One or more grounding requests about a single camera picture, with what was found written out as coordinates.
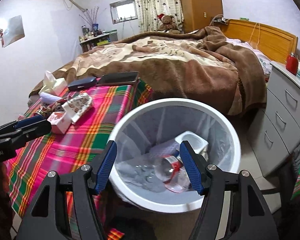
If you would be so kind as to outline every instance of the curtain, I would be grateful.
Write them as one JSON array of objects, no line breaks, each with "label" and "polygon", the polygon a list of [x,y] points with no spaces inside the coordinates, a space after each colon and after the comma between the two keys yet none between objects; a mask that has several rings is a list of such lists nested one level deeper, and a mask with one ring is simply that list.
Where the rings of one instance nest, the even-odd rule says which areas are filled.
[{"label": "curtain", "polygon": [[136,0],[137,15],[141,32],[156,31],[161,21],[158,15],[173,15],[176,23],[183,22],[180,0]]}]

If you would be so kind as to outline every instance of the white wall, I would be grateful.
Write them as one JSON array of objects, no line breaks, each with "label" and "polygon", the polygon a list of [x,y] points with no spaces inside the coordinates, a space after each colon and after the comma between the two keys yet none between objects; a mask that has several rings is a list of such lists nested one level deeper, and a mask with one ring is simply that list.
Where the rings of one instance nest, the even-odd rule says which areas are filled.
[{"label": "white wall", "polygon": [[0,125],[26,111],[28,95],[46,70],[54,71],[82,52],[79,13],[75,6],[68,11],[63,0],[0,1],[0,18],[21,15],[25,32],[5,48],[0,41]]},{"label": "white wall", "polygon": [[249,18],[298,36],[300,50],[300,11],[293,0],[222,0],[225,18]]},{"label": "white wall", "polygon": [[102,31],[110,31],[116,29],[118,31],[118,39],[128,38],[134,34],[139,33],[139,23],[138,20],[126,21],[124,23],[112,23],[110,3],[119,2],[122,0],[81,0],[83,4],[87,5],[87,8],[94,8],[99,6],[97,23],[99,24],[99,29]]}]

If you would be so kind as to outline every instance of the metal handle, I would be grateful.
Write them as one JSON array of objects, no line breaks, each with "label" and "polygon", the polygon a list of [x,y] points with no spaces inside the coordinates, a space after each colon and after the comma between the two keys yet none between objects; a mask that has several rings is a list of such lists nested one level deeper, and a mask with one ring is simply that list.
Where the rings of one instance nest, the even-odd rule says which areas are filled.
[{"label": "metal handle", "polygon": [[296,100],[286,89],[285,89],[285,92],[289,95],[289,96],[291,96],[291,98],[293,99],[293,100],[295,100],[295,102],[296,103],[298,103],[298,100]]},{"label": "metal handle", "polygon": [[278,114],[278,112],[275,112],[275,114],[280,118],[280,120],[281,120],[284,124],[287,124],[284,120],[282,120],[282,118],[280,117],[280,115]]},{"label": "metal handle", "polygon": [[269,142],[271,142],[271,144],[273,143],[273,141],[270,140],[269,136],[267,135],[267,131],[265,131],[265,135],[268,138]]}]

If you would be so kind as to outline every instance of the window frame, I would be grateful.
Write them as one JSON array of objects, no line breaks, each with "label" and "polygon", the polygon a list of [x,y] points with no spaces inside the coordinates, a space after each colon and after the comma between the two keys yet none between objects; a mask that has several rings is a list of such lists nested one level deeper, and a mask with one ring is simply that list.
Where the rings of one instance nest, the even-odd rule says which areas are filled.
[{"label": "window frame", "polygon": [[[124,19],[121,19],[121,20],[117,20],[118,15],[117,15],[117,9],[116,8],[118,6],[125,5],[125,4],[130,4],[130,3],[133,3],[134,11],[136,13],[136,16],[135,17],[124,18]],[[117,23],[122,23],[122,22],[126,22],[126,21],[136,20],[136,19],[138,19],[136,0],[123,0],[123,1],[119,1],[119,2],[110,3],[110,13],[111,13],[111,18],[112,18],[112,24],[117,24]]]}]

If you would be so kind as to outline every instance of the gray drawer cabinet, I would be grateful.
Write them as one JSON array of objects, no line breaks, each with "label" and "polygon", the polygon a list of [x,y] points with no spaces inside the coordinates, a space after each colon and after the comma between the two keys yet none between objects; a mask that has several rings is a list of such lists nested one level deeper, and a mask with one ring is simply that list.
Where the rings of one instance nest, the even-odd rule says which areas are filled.
[{"label": "gray drawer cabinet", "polygon": [[274,171],[300,143],[300,79],[281,63],[271,62],[267,106],[248,131],[262,175]]}]

